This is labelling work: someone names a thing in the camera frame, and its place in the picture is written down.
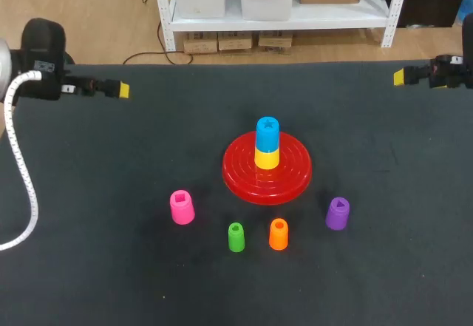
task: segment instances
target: green cup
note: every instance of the green cup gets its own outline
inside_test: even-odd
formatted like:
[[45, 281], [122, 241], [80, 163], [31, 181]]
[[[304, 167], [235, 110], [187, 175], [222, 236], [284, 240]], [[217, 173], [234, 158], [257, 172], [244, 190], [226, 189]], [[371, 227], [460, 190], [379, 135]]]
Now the green cup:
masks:
[[241, 252], [245, 249], [245, 234], [240, 223], [232, 223], [228, 227], [228, 248], [233, 252]]

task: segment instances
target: blue cup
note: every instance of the blue cup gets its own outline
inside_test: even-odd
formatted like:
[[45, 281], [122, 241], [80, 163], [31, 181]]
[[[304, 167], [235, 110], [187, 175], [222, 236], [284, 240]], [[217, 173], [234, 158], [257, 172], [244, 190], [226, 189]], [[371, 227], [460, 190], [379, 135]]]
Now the blue cup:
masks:
[[263, 117], [256, 125], [256, 148], [270, 154], [279, 148], [279, 123], [275, 118]]

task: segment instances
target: purple cup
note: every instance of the purple cup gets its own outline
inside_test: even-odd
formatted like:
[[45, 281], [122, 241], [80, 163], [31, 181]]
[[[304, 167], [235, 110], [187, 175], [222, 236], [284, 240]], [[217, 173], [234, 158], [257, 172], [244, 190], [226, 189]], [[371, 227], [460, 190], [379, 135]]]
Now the purple cup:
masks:
[[343, 230], [347, 227], [350, 215], [350, 203], [345, 198], [334, 198], [328, 208], [325, 223], [332, 230]]

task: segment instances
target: electrical cord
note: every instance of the electrical cord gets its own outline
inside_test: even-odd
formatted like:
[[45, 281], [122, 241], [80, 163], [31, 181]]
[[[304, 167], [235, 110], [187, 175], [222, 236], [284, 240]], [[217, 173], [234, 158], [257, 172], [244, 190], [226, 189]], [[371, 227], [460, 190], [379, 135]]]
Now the electrical cord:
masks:
[[[146, 4], [146, 2], [148, 2], [148, 0], [141, 0], [144, 4]], [[164, 41], [161, 40], [161, 37], [160, 37], [160, 28], [162, 27], [162, 24], [161, 22], [159, 22], [159, 24], [157, 25], [157, 40], [160, 42], [160, 45], [161, 45], [161, 49], [165, 49], [165, 46], [164, 46]], [[129, 56], [128, 58], [125, 59], [125, 61], [122, 63], [122, 65], [126, 65], [126, 63], [128, 61], [130, 61], [131, 59], [133, 58], [136, 58], [138, 56], [142, 56], [142, 55], [164, 55], [166, 57], [166, 59], [168, 60], [168, 62], [170, 64], [173, 64], [173, 65], [178, 65], [177, 63], [175, 63], [174, 61], [172, 61], [170, 58], [169, 58], [169, 54], [184, 54], [183, 51], [145, 51], [145, 52], [138, 52], [136, 54], [133, 54], [131, 56]], [[189, 57], [189, 61], [183, 65], [190, 65], [192, 64], [192, 61], [194, 60], [194, 56], [191, 55], [191, 54], [186, 54], [188, 57]]]
[[0, 251], [7, 250], [8, 248], [15, 247], [16, 245], [25, 241], [29, 235], [35, 229], [36, 223], [38, 222], [38, 198], [36, 197], [35, 187], [31, 181], [30, 173], [26, 163], [24, 162], [23, 155], [21, 154], [20, 146], [16, 138], [15, 128], [13, 126], [13, 99], [15, 97], [17, 89], [28, 81], [40, 81], [42, 74], [39, 71], [28, 71], [17, 76], [7, 89], [4, 101], [4, 116], [5, 116], [5, 129], [7, 130], [8, 140], [12, 148], [13, 156], [15, 157], [18, 170], [20, 171], [21, 178], [23, 178], [24, 186], [30, 199], [31, 216], [28, 226], [24, 231], [16, 237], [14, 240], [0, 245]]

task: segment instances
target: wooden floor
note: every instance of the wooden floor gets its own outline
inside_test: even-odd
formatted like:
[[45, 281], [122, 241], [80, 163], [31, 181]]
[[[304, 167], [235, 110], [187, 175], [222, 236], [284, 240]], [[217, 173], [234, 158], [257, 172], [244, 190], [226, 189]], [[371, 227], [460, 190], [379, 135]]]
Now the wooden floor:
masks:
[[[156, 0], [147, 4], [141, 0], [0, 0], [0, 37], [11, 48], [18, 47], [24, 25], [34, 17], [48, 18], [64, 26], [67, 51], [78, 64], [121, 64], [136, 52], [161, 51], [156, 36]], [[198, 55], [194, 64], [388, 61], [461, 54], [459, 27], [401, 29], [390, 49], [380, 48], [381, 36], [381, 30], [300, 32], [289, 55]], [[185, 55], [173, 56], [176, 62], [186, 62]], [[131, 63], [167, 64], [161, 55], [139, 57]]]

